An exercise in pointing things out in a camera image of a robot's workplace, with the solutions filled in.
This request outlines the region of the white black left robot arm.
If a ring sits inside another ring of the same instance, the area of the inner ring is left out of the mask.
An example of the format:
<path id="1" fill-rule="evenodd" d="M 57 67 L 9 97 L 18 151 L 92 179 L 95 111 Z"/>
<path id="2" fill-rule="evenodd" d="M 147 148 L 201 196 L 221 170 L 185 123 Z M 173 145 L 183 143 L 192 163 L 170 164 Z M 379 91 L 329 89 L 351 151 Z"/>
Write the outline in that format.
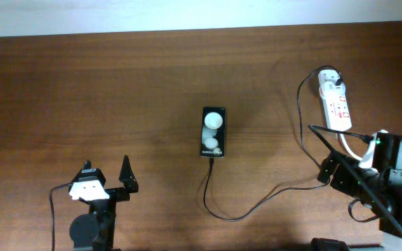
<path id="1" fill-rule="evenodd" d="M 89 212 L 79 215 L 70 225 L 69 235 L 74 250 L 110 251 L 114 249 L 117 223 L 117 203 L 129 201 L 138 192 L 138 183 L 129 157 L 124 156 L 119 174 L 121 187 L 105 188 L 106 178 L 99 168 L 86 161 L 70 184 L 71 199 L 89 206 Z"/>

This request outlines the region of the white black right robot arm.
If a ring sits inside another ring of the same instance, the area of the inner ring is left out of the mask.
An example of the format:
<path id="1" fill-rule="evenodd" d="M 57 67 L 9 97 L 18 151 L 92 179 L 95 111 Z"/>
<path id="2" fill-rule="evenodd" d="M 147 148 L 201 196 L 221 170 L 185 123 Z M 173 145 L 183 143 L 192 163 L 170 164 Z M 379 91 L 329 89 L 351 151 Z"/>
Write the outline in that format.
<path id="1" fill-rule="evenodd" d="M 371 209 L 384 234 L 380 250 L 402 250 L 402 135 L 385 130 L 361 135 L 368 148 L 357 160 L 334 149 L 321 135 L 322 127 L 309 129 L 330 151 L 319 166 L 320 185 L 352 197 L 349 211 L 357 202 Z"/>

